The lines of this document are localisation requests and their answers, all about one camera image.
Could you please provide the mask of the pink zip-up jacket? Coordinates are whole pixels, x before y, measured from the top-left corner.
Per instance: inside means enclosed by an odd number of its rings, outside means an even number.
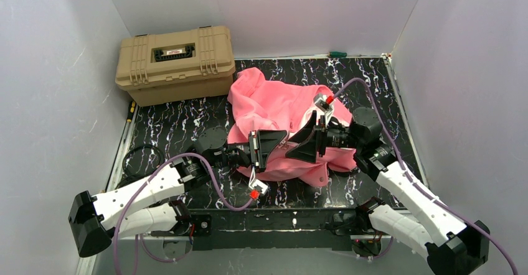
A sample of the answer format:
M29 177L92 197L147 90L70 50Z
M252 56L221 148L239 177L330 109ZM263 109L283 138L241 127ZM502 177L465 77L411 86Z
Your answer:
M316 110L313 99L319 93L329 96L332 91L324 85L299 86L266 80L255 67L242 70L228 95L234 118L228 143L247 142L250 131L259 129L286 130L293 136ZM275 148L266 170L258 173L257 178L269 182L299 179L313 187L324 187L329 182L330 170L350 172L357 166L354 149L329 147L312 164L286 158L287 150L293 146L286 142Z

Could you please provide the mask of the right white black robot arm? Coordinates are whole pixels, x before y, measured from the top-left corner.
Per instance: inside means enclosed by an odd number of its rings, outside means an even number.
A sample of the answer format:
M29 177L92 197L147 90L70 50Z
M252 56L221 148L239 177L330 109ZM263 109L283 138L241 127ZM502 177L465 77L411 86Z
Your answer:
M434 274L471 274L488 260L489 229L481 221L463 221L407 168L398 151L381 138L384 126L376 110L353 111L349 126L313 112L290 141L286 157L314 163L331 148L355 149L353 160L361 172L404 204L411 217L373 197L356 207L367 228L388 233L422 256Z

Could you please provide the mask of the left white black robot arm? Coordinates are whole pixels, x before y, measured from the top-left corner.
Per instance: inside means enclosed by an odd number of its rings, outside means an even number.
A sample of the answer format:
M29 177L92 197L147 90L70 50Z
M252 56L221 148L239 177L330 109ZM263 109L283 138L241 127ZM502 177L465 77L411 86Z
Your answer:
M272 151L287 138L285 130L250 131L247 142L227 142L220 127L202 133L186 153L162 163L151 175L109 192L78 193L68 216L81 258L106 250L113 241L150 231L172 231L192 221L181 205L161 201L214 181L213 166L247 167L263 172Z

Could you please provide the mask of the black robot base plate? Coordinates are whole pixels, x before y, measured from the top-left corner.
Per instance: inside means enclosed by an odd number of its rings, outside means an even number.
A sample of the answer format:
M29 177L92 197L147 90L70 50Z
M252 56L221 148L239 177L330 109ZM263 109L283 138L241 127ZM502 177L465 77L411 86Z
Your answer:
M188 222L175 231L155 231L153 236L182 240L194 225L194 249L329 248L377 254L390 236L356 220L352 208L193 209Z

